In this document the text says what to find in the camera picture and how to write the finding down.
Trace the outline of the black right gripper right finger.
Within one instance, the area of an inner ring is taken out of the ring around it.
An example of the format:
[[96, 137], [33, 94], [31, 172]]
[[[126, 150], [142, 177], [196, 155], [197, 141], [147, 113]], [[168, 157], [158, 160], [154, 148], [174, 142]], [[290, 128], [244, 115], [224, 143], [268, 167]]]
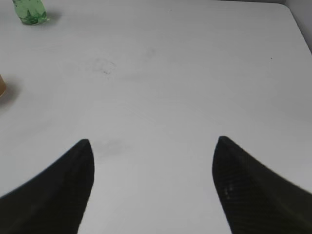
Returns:
[[226, 136], [212, 177], [233, 234], [310, 234], [312, 194], [284, 179]]

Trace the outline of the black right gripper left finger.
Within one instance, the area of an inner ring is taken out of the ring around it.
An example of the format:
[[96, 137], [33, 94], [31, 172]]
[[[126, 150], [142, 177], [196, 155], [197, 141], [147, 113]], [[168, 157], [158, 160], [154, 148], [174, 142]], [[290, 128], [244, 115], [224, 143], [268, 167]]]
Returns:
[[2, 234], [76, 234], [94, 183], [90, 141], [0, 198]]

